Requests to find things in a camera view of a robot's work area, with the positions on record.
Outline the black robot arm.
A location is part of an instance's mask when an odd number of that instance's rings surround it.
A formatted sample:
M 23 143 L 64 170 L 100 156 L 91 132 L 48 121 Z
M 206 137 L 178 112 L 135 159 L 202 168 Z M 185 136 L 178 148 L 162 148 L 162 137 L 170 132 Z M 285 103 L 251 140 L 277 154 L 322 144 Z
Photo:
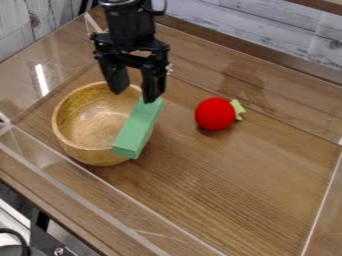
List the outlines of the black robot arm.
M 155 16 L 166 13 L 153 8 L 153 0 L 99 0 L 106 14 L 107 32 L 90 36 L 95 44 L 94 57 L 111 91 L 119 95 L 130 86 L 127 68 L 142 74 L 142 94 L 146 104 L 166 91 L 170 70 L 170 45 L 155 38 Z

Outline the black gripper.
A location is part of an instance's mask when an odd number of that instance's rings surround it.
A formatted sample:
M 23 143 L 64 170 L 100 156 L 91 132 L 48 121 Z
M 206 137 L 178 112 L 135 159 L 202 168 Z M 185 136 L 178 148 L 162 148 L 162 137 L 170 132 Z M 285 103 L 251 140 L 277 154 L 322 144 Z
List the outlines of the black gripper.
M 119 95 L 130 86 L 127 67 L 141 69 L 145 103 L 154 103 L 166 91 L 170 72 L 170 45 L 155 37 L 137 41 L 133 45 L 119 44 L 110 33 L 94 33 L 95 59 L 111 91 Z

